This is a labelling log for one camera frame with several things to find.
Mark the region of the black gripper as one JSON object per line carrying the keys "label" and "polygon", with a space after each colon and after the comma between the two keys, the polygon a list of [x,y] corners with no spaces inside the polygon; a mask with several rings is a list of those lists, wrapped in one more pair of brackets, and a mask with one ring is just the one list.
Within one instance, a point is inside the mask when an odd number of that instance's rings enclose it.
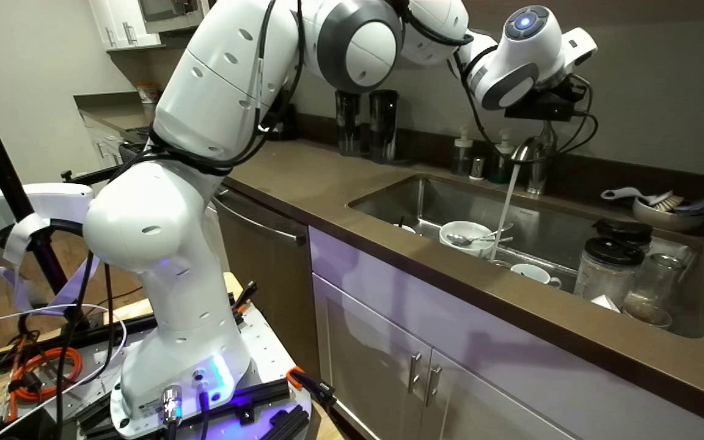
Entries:
{"label": "black gripper", "polygon": [[505,116],[570,121],[576,114],[576,103],[587,94],[583,84],[572,80],[551,89],[530,89],[522,100],[505,106]]}

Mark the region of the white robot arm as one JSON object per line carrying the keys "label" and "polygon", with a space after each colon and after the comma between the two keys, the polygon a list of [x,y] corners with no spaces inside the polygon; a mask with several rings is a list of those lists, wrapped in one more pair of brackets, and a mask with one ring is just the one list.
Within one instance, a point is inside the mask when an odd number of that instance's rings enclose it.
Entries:
{"label": "white robot arm", "polygon": [[450,60],[474,104],[505,110],[593,50],[587,29],[565,29],[545,5],[510,11],[489,37],[469,26],[461,0],[218,0],[156,103],[144,155],[82,220],[88,249],[136,274],[156,317],[110,391],[117,435],[171,432],[238,392],[251,350],[207,209],[221,177],[257,154],[291,78],[308,69],[342,93],[368,93],[400,59]]}

